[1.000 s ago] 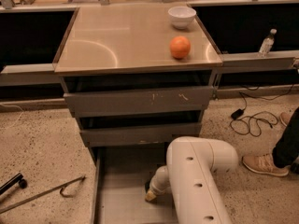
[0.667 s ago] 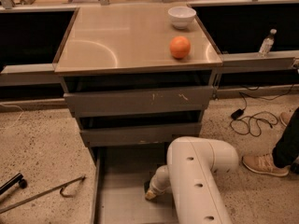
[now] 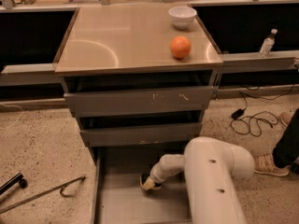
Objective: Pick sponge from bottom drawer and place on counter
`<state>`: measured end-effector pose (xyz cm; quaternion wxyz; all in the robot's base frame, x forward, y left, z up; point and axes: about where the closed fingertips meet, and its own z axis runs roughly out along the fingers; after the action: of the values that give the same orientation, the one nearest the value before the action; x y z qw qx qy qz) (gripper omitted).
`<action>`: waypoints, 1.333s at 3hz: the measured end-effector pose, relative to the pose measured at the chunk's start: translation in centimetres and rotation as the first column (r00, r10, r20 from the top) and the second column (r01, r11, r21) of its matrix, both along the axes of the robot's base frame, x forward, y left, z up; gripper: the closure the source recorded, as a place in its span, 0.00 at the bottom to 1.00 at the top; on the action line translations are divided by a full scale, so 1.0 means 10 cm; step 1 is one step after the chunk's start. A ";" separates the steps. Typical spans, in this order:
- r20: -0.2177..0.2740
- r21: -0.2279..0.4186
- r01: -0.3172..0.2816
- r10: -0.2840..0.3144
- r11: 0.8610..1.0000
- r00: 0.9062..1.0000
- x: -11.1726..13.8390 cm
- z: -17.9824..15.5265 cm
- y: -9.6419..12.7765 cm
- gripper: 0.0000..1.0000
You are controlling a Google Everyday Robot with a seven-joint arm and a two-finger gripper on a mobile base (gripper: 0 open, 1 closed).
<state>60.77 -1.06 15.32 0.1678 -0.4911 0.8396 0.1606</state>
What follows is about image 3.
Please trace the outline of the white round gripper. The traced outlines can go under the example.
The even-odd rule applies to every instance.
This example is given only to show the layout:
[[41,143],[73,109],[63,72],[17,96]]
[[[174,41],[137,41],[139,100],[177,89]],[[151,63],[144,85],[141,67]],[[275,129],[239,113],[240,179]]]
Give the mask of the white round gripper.
[[154,166],[150,171],[150,177],[141,179],[141,188],[145,191],[155,188],[155,183],[162,184],[167,179],[164,170]]

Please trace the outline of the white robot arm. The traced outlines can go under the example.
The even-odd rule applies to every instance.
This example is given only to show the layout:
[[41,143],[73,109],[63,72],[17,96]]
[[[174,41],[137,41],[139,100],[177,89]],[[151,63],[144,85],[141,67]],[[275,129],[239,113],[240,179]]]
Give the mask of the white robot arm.
[[158,189],[169,177],[183,173],[192,224],[247,224],[233,180],[253,176],[254,159],[243,147],[214,138],[193,138],[182,154],[165,154],[148,174],[144,190]]

